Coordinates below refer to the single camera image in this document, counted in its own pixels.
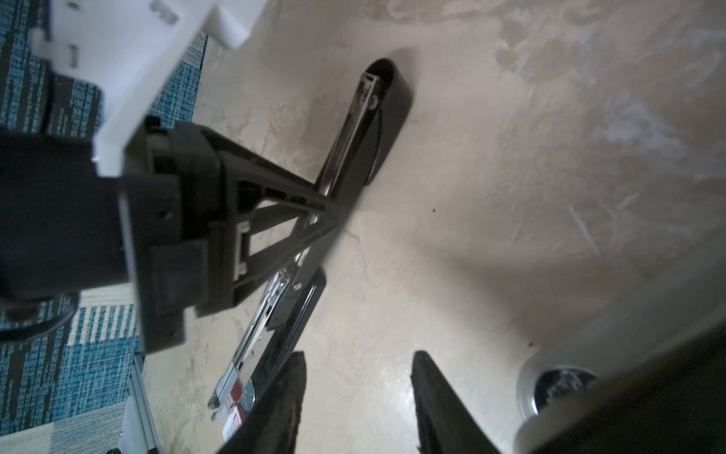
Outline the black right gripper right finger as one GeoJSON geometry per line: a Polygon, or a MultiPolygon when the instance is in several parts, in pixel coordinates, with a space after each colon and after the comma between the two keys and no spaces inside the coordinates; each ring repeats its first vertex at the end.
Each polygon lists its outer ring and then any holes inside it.
{"type": "Polygon", "coordinates": [[[420,453],[498,453],[429,353],[411,369],[420,453]]]}

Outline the red staples box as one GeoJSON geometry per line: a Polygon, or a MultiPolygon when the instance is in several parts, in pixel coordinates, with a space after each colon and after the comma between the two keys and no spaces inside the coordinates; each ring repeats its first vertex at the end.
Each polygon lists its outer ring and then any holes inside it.
{"type": "Polygon", "coordinates": [[[222,401],[220,411],[226,417],[222,430],[224,442],[229,442],[243,425],[245,412],[241,405],[241,396],[240,391],[232,391],[222,401]]]}

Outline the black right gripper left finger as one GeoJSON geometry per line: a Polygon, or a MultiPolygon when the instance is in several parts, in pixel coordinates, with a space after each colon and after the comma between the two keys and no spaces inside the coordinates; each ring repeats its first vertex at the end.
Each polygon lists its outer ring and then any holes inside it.
{"type": "Polygon", "coordinates": [[[293,352],[232,438],[217,452],[294,453],[306,392],[306,357],[293,352]]]}

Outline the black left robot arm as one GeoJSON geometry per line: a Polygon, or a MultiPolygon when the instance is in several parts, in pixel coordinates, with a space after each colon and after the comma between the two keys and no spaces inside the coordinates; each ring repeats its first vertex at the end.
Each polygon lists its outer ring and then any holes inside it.
{"type": "Polygon", "coordinates": [[[130,165],[102,177],[88,140],[1,136],[1,305],[130,283],[143,348],[185,340],[183,312],[234,308],[349,204],[192,123],[145,121],[130,165]]]}

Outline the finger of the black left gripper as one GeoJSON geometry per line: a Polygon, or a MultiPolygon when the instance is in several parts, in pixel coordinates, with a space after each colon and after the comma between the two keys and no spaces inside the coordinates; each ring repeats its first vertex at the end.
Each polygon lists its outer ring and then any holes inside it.
{"type": "Polygon", "coordinates": [[[287,238],[253,253],[249,252],[253,223],[232,218],[227,222],[232,235],[232,280],[226,289],[226,308],[235,308],[269,280],[298,253],[336,232],[341,217],[320,217],[315,223],[294,228],[287,238]]]}
{"type": "Polygon", "coordinates": [[[232,213],[251,213],[259,202],[271,201],[324,218],[342,217],[342,205],[254,152],[231,141],[215,144],[215,152],[223,169],[223,200],[232,213]]]}

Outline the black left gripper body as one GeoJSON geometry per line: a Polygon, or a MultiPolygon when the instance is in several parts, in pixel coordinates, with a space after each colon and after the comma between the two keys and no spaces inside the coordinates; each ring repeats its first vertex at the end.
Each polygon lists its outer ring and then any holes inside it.
{"type": "Polygon", "coordinates": [[[185,343],[187,308],[198,316],[238,306],[250,295],[234,275],[240,181],[233,166],[248,149],[195,123],[168,129],[141,122],[120,145],[93,139],[94,159],[115,151],[124,254],[134,286],[141,346],[154,354],[185,343]]]}

